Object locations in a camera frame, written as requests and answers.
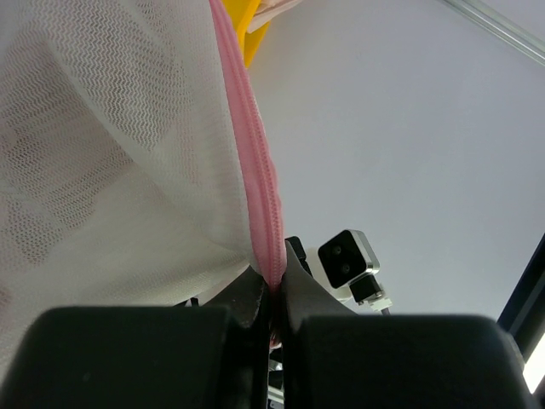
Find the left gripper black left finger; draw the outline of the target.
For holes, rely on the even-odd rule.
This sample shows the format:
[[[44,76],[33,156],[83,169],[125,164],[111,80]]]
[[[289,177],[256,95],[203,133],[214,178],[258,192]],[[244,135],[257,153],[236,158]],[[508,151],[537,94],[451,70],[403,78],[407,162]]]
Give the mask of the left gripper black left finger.
[[[270,297],[246,270],[202,306],[67,307],[26,332],[4,408],[262,408]]]

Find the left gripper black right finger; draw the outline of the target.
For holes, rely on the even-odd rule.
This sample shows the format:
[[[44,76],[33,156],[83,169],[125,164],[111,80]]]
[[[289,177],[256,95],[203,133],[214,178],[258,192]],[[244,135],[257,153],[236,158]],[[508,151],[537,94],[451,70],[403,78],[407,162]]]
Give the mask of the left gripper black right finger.
[[[536,408],[513,338],[478,315],[359,315],[288,248],[278,292],[288,408]]]

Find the pink trimmed mesh laundry bag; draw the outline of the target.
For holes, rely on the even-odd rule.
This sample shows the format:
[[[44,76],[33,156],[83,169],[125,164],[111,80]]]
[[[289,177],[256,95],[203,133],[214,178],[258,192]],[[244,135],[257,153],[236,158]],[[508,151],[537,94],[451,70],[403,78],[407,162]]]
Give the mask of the pink trimmed mesh laundry bag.
[[[172,304],[286,266],[221,1],[1,4],[1,367],[44,311]]]

